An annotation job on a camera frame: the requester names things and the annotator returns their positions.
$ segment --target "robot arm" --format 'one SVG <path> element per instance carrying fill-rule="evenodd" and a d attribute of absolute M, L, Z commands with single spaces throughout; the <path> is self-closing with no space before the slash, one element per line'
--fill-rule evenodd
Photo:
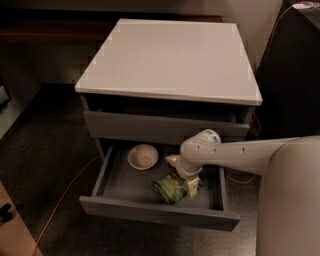
<path fill-rule="evenodd" d="M 186 179 L 192 197 L 202 165 L 263 175 L 256 253 L 320 255 L 320 136 L 220 143 L 212 130 L 186 140 L 168 161 Z"/>
<path fill-rule="evenodd" d="M 219 135 L 207 129 L 184 141 L 180 155 L 169 156 L 166 160 L 186 180 L 188 194 L 194 197 L 203 165 L 219 165 L 263 175 L 271 156 L 281 146 L 296 139 L 221 143 Z"/>

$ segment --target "white nightstand top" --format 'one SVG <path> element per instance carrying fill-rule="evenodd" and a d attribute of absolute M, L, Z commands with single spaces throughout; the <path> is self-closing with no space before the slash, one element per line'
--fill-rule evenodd
<path fill-rule="evenodd" d="M 76 84 L 81 93 L 261 105 L 235 24 L 121 19 Z"/>

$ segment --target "small bowl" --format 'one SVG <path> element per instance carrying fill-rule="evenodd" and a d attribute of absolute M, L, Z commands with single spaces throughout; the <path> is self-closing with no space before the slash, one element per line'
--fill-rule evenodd
<path fill-rule="evenodd" d="M 147 170 L 154 166 L 158 161 L 157 150 L 151 145 L 140 144 L 129 151 L 128 162 L 138 170 Z"/>

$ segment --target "gray drawer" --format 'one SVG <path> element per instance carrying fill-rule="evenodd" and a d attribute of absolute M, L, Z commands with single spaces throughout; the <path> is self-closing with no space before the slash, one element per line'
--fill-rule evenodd
<path fill-rule="evenodd" d="M 165 144 L 181 144 L 186 138 L 204 129 L 215 130 L 221 137 L 225 138 L 225 141 L 228 139 L 237 141 L 243 140 L 249 130 L 249 125 L 228 122 L 225 120 L 227 117 L 220 117 L 220 119 L 217 117 L 212 119 L 215 121 L 212 121 L 85 111 L 84 118 L 90 134 L 94 138 Z"/>
<path fill-rule="evenodd" d="M 174 154 L 177 148 L 153 144 L 159 152 L 158 163 L 150 170 L 138 171 L 126 159 L 134 145 L 117 143 L 109 147 L 92 196 L 80 197 L 87 214 L 225 231 L 234 229 L 240 218 L 228 213 L 223 168 L 204 168 L 203 187 L 195 199 L 185 197 L 174 205 L 166 205 L 150 182 L 173 170 L 164 157 Z"/>

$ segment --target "dark floor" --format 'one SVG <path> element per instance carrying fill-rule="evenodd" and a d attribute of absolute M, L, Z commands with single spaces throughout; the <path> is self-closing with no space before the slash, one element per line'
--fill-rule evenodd
<path fill-rule="evenodd" d="M 71 180 L 98 155 L 82 111 L 72 86 L 43 85 L 0 142 L 0 180 L 35 240 Z M 100 166 L 90 165 L 62 202 L 41 241 L 44 256 L 255 255 L 260 178 L 226 180 L 229 209 L 241 221 L 222 232 L 86 215 L 78 200 L 90 194 Z"/>

